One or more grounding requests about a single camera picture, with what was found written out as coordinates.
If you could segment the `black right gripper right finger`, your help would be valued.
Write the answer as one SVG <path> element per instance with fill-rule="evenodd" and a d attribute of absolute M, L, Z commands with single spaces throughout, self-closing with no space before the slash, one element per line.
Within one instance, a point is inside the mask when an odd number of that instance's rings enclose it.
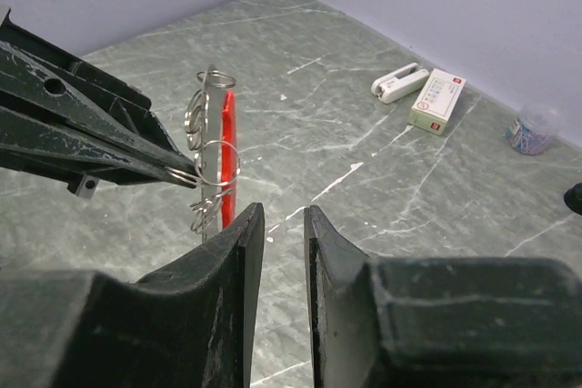
<path fill-rule="evenodd" d="M 578 387 L 581 280 L 524 257 L 387 257 L 304 211 L 317 387 Z"/>

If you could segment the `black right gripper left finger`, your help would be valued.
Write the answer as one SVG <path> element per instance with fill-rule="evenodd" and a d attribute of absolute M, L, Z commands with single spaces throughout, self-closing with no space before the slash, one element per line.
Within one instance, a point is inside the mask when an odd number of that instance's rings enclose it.
<path fill-rule="evenodd" d="M 99 271 L 1 275 L 4 387 L 247 387 L 265 245 L 250 204 L 126 283 Z"/>

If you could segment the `red handled metal key holder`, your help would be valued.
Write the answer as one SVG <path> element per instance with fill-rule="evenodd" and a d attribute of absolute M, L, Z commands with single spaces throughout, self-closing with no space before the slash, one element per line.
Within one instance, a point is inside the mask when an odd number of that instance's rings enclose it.
<path fill-rule="evenodd" d="M 215 65 L 198 72 L 196 79 L 200 88 L 186 107 L 184 129 L 201 189 L 201 200 L 192 205 L 191 229 L 206 242 L 223 229 L 223 202 L 234 192 L 232 183 L 240 173 L 235 142 L 224 138 L 223 121 L 226 93 L 235 87 L 236 80 Z"/>

